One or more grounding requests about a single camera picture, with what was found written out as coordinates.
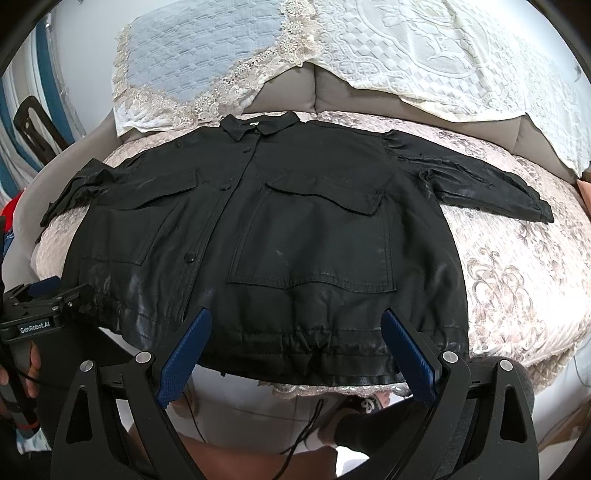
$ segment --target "jacket sleeve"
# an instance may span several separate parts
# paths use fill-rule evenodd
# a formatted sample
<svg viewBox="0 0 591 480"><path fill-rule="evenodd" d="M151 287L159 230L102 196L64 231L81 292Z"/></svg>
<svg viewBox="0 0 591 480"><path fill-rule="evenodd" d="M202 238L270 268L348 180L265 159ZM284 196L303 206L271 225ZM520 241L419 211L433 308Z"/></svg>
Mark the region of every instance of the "jacket sleeve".
<svg viewBox="0 0 591 480"><path fill-rule="evenodd" d="M49 204L49 208L41 219L41 227L46 228L49 223L62 213L90 203L100 195L105 186L116 179L115 169L105 165L97 159L91 159L66 185L59 198Z"/></svg>
<svg viewBox="0 0 591 480"><path fill-rule="evenodd" d="M427 183L447 205L530 222L554 222L550 205L518 175L397 130L383 138L390 161Z"/></svg>

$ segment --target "pocket flap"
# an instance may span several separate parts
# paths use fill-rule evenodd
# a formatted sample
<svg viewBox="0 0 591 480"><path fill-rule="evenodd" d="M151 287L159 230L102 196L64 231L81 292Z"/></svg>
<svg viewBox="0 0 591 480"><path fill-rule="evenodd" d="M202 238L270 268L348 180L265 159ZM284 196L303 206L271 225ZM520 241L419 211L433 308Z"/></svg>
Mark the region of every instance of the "pocket flap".
<svg viewBox="0 0 591 480"><path fill-rule="evenodd" d="M180 171L169 175L126 182L113 186L104 195L109 205L119 210L133 210L160 198L187 192L197 186L197 171Z"/></svg>
<svg viewBox="0 0 591 480"><path fill-rule="evenodd" d="M324 177L312 177L298 173L286 174L278 180L268 181L266 184L278 192L323 197L342 208L363 215L373 215L384 196L383 190L365 192L355 187L337 184Z"/></svg>

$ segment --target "light blue pillow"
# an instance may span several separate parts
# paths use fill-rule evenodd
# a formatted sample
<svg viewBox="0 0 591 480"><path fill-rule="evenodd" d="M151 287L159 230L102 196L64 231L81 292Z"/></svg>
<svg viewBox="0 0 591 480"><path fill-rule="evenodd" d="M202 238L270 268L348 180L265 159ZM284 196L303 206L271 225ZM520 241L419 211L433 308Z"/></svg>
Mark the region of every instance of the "light blue pillow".
<svg viewBox="0 0 591 480"><path fill-rule="evenodd" d="M239 114L263 84L317 53L308 0L180 0L120 37L113 75L118 135Z"/></svg>

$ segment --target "finger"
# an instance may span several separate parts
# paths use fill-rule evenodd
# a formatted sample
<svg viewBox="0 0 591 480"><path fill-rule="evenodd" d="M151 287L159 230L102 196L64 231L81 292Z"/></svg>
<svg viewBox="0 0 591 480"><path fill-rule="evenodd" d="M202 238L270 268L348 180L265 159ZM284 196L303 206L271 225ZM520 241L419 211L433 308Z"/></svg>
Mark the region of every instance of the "finger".
<svg viewBox="0 0 591 480"><path fill-rule="evenodd" d="M35 342L31 342L31 365L37 368L37 370L41 368L41 353L39 352L39 347Z"/></svg>
<svg viewBox="0 0 591 480"><path fill-rule="evenodd" d="M8 385L8 372L0 367L0 385Z"/></svg>
<svg viewBox="0 0 591 480"><path fill-rule="evenodd" d="M36 367L31 366L27 375L31 378L38 378L39 370ZM39 385L29 379L25 380L25 383L27 385L27 393L29 397L36 398L39 395Z"/></svg>
<svg viewBox="0 0 591 480"><path fill-rule="evenodd" d="M0 417L4 417L6 419L10 418L10 413L2 400L0 400Z"/></svg>

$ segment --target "black jacket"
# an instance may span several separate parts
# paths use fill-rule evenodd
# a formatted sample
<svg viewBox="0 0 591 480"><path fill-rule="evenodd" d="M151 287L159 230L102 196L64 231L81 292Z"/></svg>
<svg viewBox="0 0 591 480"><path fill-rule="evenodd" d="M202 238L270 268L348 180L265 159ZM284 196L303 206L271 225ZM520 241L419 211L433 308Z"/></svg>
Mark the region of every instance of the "black jacket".
<svg viewBox="0 0 591 480"><path fill-rule="evenodd" d="M382 341L392 307L439 348L468 352L460 259L439 201L533 222L549 205L518 176L399 131L294 113L226 117L111 168L92 160L42 225L90 209L66 286L138 348L212 311L200 363L260 380L395 381Z"/></svg>

